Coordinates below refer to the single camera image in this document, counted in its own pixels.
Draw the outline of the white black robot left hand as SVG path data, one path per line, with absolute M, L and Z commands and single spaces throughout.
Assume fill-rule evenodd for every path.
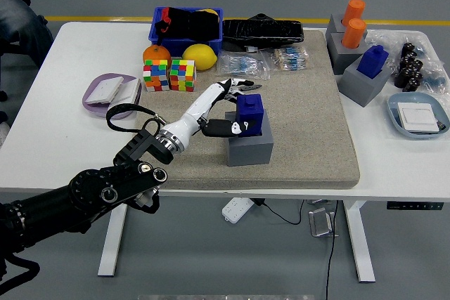
M 208 119 L 214 104 L 220 100 L 237 102 L 243 95 L 239 86 L 252 86 L 253 81 L 244 79 L 227 79 L 211 84 L 185 111 L 182 117 L 168 124 L 158 132 L 157 139 L 170 152 L 181 153 L 189 145 L 190 137 L 202 131 L 207 137 L 228 138 L 242 134 L 252 128 L 255 120 L 232 122 L 227 119 Z

